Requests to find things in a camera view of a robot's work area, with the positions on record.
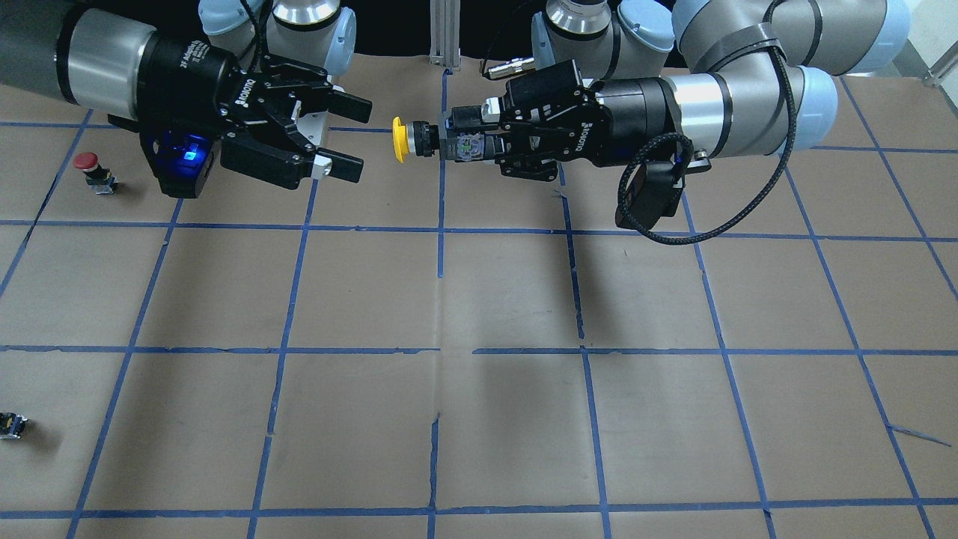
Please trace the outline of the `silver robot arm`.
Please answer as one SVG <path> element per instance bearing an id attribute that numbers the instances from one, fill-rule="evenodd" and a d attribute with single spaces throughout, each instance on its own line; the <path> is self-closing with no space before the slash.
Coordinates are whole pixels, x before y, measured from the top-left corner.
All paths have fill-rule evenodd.
<path id="1" fill-rule="evenodd" d="M 903 1 L 549 1 L 531 21 L 534 71 L 502 97 L 412 127 L 410 149 L 503 175 L 554 180 L 558 163 L 623 166 L 664 133 L 708 158 L 784 149 L 780 52 L 797 109 L 794 150 L 835 122 L 834 77 L 890 64 L 906 44 Z"/>
<path id="2" fill-rule="evenodd" d="M 4 1 L 2 83 L 96 109 L 139 135 L 162 192 L 197 198 L 213 164 L 294 190 L 363 160 L 325 149 L 326 116 L 367 123 L 372 103 L 333 83 L 356 15 L 339 1 L 202 1 L 206 40 L 85 1 Z"/>

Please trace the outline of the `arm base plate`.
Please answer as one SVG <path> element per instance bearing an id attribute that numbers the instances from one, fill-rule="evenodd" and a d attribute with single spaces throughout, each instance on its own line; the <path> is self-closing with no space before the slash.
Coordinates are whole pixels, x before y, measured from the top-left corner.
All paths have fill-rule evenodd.
<path id="1" fill-rule="evenodd" d="M 333 89 L 333 76 L 322 67 L 305 71 L 296 77 L 297 86 L 291 92 L 295 98 L 291 118 L 302 136 L 314 147 L 324 144 L 328 125 L 329 92 Z"/>

